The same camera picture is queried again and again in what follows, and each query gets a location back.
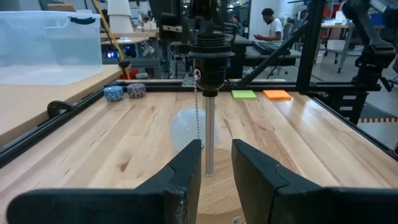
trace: man with white shirt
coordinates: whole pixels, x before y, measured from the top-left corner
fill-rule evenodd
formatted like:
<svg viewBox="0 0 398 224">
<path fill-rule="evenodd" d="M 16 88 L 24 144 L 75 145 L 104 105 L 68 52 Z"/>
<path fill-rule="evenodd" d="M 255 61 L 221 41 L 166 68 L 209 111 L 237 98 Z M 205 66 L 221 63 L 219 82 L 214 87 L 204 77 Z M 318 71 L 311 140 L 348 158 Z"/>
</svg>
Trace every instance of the man with white shirt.
<svg viewBox="0 0 398 224">
<path fill-rule="evenodd" d="M 267 25 L 270 25 L 269 27 L 269 36 L 268 37 L 263 37 L 261 35 L 256 35 L 254 34 L 254 38 L 256 40 L 266 40 L 266 41 L 272 41 L 272 40 L 282 40 L 283 38 L 283 26 L 281 21 L 278 18 L 274 18 L 274 11 L 270 8 L 265 8 L 262 12 L 262 19 L 264 22 L 266 22 Z"/>
</svg>

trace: white lamp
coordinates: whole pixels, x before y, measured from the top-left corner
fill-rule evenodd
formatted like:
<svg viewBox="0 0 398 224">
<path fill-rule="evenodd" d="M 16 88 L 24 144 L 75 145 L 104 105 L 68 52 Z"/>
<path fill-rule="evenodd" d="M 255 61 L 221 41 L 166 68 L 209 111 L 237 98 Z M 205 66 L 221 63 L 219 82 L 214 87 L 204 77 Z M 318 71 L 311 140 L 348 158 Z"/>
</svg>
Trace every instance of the white lamp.
<svg viewBox="0 0 398 224">
<path fill-rule="evenodd" d="M 134 32 L 130 21 L 131 11 L 128 0 L 108 0 L 108 16 L 113 33 Z"/>
</svg>

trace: light bulb socket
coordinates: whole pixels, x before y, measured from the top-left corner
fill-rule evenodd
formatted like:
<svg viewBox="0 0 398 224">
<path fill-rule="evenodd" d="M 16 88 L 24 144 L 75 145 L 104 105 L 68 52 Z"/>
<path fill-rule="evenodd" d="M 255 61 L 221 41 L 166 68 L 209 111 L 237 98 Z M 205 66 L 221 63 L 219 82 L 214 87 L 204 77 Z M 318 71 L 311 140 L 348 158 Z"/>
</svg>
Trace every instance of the light bulb socket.
<svg viewBox="0 0 398 224">
<path fill-rule="evenodd" d="M 234 55 L 224 34 L 197 35 L 188 56 L 195 59 L 195 69 L 201 73 L 197 85 L 202 89 L 203 96 L 218 95 L 218 90 L 224 85 L 227 60 Z"/>
</svg>

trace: clear plastic bin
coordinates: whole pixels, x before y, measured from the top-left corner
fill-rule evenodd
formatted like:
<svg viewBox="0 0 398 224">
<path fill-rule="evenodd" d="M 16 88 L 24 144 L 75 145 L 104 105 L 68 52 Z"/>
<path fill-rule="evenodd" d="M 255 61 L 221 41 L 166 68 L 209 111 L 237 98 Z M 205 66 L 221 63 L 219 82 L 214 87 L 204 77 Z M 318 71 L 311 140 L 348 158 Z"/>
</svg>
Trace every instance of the clear plastic bin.
<svg viewBox="0 0 398 224">
<path fill-rule="evenodd" d="M 0 84 L 69 85 L 102 71 L 99 14 L 0 12 Z"/>
</svg>

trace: green sticky note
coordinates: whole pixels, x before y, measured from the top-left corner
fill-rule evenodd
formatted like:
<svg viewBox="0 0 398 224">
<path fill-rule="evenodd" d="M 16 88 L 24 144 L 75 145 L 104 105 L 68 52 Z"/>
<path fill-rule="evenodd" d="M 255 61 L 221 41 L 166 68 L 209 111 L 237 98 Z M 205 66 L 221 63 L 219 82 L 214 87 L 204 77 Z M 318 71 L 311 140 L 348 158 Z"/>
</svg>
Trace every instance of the green sticky note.
<svg viewBox="0 0 398 224">
<path fill-rule="evenodd" d="M 232 90 L 235 99 L 256 99 L 256 94 L 252 90 Z"/>
</svg>

